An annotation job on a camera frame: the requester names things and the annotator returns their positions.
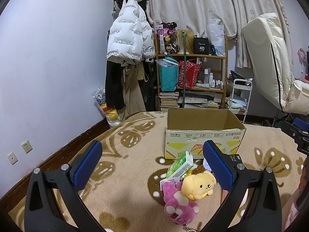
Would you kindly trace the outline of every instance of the wall outlet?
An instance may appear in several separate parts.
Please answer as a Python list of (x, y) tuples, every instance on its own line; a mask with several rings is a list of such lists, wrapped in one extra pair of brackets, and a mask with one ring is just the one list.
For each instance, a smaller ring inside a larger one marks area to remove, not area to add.
[(18, 159), (16, 158), (15, 154), (13, 152), (11, 152), (7, 158), (9, 159), (9, 161), (11, 162), (12, 165), (14, 165)]
[(32, 150), (32, 146), (30, 145), (29, 140), (26, 140), (24, 143), (21, 144), (21, 146), (26, 153), (29, 153)]

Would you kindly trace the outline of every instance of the black box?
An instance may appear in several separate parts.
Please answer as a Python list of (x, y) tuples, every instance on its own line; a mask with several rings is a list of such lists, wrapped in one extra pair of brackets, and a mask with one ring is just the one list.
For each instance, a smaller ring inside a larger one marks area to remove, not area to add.
[(209, 55), (208, 38), (202, 38), (202, 37), (194, 38), (194, 54)]

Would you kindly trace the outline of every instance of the plush toy tag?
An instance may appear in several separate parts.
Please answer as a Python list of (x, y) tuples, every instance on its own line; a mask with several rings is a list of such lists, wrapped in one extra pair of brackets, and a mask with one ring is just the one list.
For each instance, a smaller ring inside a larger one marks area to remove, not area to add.
[(177, 183), (180, 181), (180, 177), (172, 177), (172, 178), (167, 178), (167, 179), (163, 179), (163, 180), (160, 180), (160, 190), (162, 191), (162, 186), (165, 182), (167, 181), (170, 181), (170, 182), (173, 182), (175, 183), (175, 186), (177, 185)]

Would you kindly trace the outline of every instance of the metal bolt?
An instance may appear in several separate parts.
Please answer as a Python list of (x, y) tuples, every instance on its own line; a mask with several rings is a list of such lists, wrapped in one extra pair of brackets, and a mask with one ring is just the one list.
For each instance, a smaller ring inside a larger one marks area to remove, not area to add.
[(33, 170), (33, 172), (34, 172), (35, 174), (38, 174), (40, 171), (41, 171), (41, 170), (40, 170), (38, 167), (35, 168), (35, 169)]
[(69, 165), (68, 164), (63, 164), (62, 166), (61, 166), (61, 170), (63, 170), (63, 171), (65, 171), (65, 170), (67, 170), (67, 169), (69, 169)]
[(266, 168), (266, 172), (267, 172), (267, 173), (272, 173), (272, 169), (271, 169), (270, 167), (267, 167), (267, 168)]
[(244, 169), (245, 169), (245, 165), (242, 164), (242, 163), (239, 163), (239, 164), (237, 164), (237, 168), (238, 168), (239, 170), (244, 170)]

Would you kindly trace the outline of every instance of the bottle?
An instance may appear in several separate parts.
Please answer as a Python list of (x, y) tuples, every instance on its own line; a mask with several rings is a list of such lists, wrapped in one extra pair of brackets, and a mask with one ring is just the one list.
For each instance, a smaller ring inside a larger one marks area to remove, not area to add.
[(211, 73), (209, 73), (209, 84), (211, 85), (211, 82), (213, 81), (213, 79), (214, 79), (214, 74), (211, 72)]
[(215, 86), (216, 86), (216, 81), (213, 79), (213, 80), (211, 81), (211, 87), (214, 88)]
[(208, 84), (208, 83), (209, 83), (208, 69), (204, 69), (204, 84)]

